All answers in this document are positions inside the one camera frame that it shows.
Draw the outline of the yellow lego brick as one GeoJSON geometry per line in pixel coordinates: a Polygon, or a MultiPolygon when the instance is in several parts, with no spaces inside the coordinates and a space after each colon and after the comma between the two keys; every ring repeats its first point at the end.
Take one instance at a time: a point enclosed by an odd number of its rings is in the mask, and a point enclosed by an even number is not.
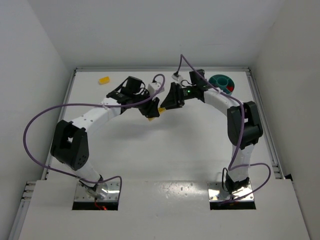
{"type": "Polygon", "coordinates": [[[98,83],[99,83],[100,85],[105,85],[105,84],[108,84],[109,82],[110,82],[110,77],[109,77],[109,76],[100,78],[100,79],[98,80],[98,83]]]}
{"type": "MultiPolygon", "coordinates": [[[[165,111],[166,111],[165,108],[159,107],[159,108],[158,108],[159,116],[160,116],[162,113],[164,113],[165,111]]],[[[148,118],[148,120],[149,120],[149,121],[152,121],[152,120],[154,120],[155,118],[157,118],[157,116],[156,116],[156,117],[148,118]]]]}

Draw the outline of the red lego brick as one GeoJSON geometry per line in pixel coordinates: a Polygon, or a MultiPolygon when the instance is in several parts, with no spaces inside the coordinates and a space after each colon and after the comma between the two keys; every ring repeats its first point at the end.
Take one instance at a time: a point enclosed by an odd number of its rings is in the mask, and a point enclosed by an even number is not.
{"type": "Polygon", "coordinates": [[[232,91],[234,90],[234,87],[231,86],[231,85],[228,85],[226,88],[227,88],[230,92],[232,92],[232,91]]]}

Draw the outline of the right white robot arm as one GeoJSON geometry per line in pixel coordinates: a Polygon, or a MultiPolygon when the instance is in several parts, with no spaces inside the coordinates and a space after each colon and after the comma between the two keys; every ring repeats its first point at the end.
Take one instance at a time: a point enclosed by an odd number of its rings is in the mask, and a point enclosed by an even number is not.
{"type": "Polygon", "coordinates": [[[160,105],[166,110],[182,108],[186,100],[197,99],[220,111],[227,118],[227,135],[232,144],[232,158],[227,167],[224,190],[229,194],[249,184],[249,166],[254,146],[263,135],[255,102],[241,102],[205,80],[203,69],[189,72],[191,85],[171,83],[160,105]]]}

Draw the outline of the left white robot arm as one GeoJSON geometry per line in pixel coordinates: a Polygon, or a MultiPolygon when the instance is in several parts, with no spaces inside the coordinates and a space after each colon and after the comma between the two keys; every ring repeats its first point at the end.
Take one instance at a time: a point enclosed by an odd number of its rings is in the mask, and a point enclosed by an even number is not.
{"type": "Polygon", "coordinates": [[[145,85],[139,78],[128,76],[118,87],[83,115],[61,120],[55,127],[50,154],[68,166],[79,181],[94,195],[100,192],[103,177],[89,161],[89,136],[126,110],[136,108],[146,118],[157,118],[159,98],[164,83],[153,80],[145,85]]]}

